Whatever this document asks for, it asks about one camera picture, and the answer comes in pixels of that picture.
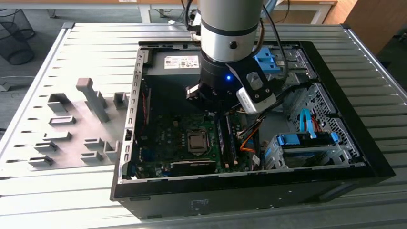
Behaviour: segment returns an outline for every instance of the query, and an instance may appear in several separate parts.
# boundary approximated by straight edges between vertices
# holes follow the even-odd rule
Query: screw
[[[237,42],[231,42],[229,43],[229,48],[236,49],[237,48]]]

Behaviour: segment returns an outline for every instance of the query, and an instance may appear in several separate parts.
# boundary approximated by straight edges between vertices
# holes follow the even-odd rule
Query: black band
[[[216,29],[213,26],[208,25],[204,20],[201,20],[201,24],[205,27],[207,30],[209,30],[211,32],[223,35],[223,36],[228,36],[228,37],[240,37],[244,36],[249,33],[252,33],[256,29],[259,24],[256,24],[252,28],[247,29],[247,30],[240,30],[240,31],[228,31],[228,30],[220,30]]]

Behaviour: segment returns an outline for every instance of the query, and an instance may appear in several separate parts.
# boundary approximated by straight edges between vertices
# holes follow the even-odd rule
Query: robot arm
[[[249,114],[275,103],[277,83],[253,59],[263,0],[201,0],[200,93],[224,110],[237,100]]]

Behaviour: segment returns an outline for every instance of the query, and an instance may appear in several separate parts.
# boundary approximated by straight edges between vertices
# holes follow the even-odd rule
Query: slotted aluminum table
[[[76,24],[65,26],[57,36],[0,143],[1,228],[405,228],[405,92],[351,30],[339,25],[279,25],[277,30],[284,40],[313,41],[395,177],[324,204],[140,221],[108,199],[113,165],[29,171],[26,161],[5,163],[24,155],[16,155],[14,143],[30,141],[26,136],[36,138],[21,130],[36,126],[40,131],[38,126],[48,125],[40,118],[26,117],[41,101],[37,97],[45,96],[52,86],[69,92],[76,79],[89,76],[98,80],[96,88],[102,93],[128,93],[137,42],[191,39],[182,26]],[[265,31],[272,40],[269,28]]]

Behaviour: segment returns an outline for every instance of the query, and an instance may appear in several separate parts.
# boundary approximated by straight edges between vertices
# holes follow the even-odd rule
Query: barcode label
[[[256,163],[256,165],[260,165],[260,158],[253,154],[253,162]]]
[[[164,59],[165,69],[199,68],[197,56],[166,56]]]

